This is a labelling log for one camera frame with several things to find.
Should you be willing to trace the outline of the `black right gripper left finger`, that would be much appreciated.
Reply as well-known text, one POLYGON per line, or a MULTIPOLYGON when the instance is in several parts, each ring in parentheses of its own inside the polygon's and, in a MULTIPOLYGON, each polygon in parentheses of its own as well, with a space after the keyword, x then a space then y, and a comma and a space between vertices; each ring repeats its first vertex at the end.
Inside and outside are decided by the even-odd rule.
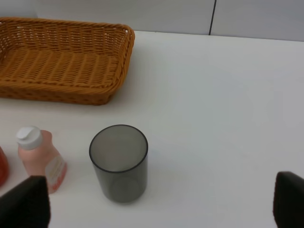
POLYGON ((45 176, 30 176, 0 197, 2 228, 47 228, 50 219, 45 176))

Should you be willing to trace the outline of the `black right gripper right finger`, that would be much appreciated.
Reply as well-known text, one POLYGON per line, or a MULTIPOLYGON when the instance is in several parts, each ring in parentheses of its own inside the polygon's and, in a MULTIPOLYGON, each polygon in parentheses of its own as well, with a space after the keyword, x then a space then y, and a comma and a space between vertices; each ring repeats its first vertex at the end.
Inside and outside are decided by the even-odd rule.
POLYGON ((275 180, 273 215, 278 228, 304 226, 304 179, 290 171, 280 171, 275 180))

